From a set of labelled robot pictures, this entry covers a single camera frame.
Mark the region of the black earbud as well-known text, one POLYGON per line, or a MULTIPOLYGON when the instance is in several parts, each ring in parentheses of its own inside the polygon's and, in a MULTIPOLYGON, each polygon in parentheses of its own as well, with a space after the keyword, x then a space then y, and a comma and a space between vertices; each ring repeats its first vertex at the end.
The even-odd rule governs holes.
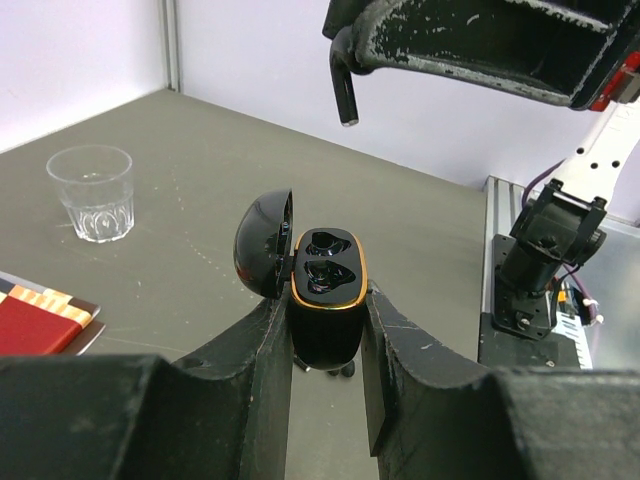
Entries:
POLYGON ((351 28, 343 27, 332 40, 329 67, 339 120, 344 127, 351 127, 359 122, 352 80, 356 63, 350 47, 351 28))

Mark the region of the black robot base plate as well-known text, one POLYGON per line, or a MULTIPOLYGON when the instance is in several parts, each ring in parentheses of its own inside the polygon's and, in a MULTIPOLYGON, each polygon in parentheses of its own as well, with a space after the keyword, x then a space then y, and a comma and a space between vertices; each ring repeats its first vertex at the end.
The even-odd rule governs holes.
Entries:
POLYGON ((549 300, 520 296, 499 277, 515 240, 496 234, 485 256, 478 362, 491 368, 578 368, 576 342, 552 331, 549 300))

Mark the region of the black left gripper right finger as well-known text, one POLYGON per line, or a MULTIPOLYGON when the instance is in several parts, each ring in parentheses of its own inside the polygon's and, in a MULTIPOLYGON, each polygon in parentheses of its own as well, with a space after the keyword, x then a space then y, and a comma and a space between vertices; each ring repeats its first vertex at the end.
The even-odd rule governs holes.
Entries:
POLYGON ((635 479, 635 371, 482 366, 401 314, 375 284, 361 354, 383 479, 635 479))

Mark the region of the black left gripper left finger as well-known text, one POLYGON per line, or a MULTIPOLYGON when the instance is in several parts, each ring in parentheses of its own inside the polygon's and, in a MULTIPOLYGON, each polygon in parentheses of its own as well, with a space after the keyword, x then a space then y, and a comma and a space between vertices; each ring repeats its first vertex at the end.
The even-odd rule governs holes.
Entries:
POLYGON ((5 479, 281 479, 289 294, 261 301, 177 361, 158 355, 1 361, 5 479))

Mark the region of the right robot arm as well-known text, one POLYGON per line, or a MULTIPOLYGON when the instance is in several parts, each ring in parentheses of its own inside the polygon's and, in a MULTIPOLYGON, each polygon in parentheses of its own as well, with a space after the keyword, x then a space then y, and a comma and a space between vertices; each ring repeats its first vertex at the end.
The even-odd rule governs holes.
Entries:
POLYGON ((635 1, 333 1, 323 35, 339 118, 359 120, 352 79, 428 73, 599 118, 515 220, 494 268, 497 330, 539 341, 556 324, 560 269, 601 247, 623 166, 639 140, 635 1))

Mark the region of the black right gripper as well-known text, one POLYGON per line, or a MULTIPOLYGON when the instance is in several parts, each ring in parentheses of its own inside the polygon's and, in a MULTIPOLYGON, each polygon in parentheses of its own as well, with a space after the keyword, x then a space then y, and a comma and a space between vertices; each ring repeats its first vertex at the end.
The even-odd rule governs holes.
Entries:
POLYGON ((397 68, 589 110, 639 50, 638 1, 331 1, 356 72, 397 68))

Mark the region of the glossy black earbud charging case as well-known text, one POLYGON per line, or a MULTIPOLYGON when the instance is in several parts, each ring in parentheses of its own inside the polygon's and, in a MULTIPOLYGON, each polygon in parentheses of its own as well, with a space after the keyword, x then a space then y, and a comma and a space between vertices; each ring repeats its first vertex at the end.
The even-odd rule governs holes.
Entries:
POLYGON ((344 229, 314 228, 294 239, 292 228, 290 189, 257 197, 236 230, 236 274, 263 298, 287 295, 294 353, 310 368, 338 372, 352 362, 364 329, 364 249, 344 229))

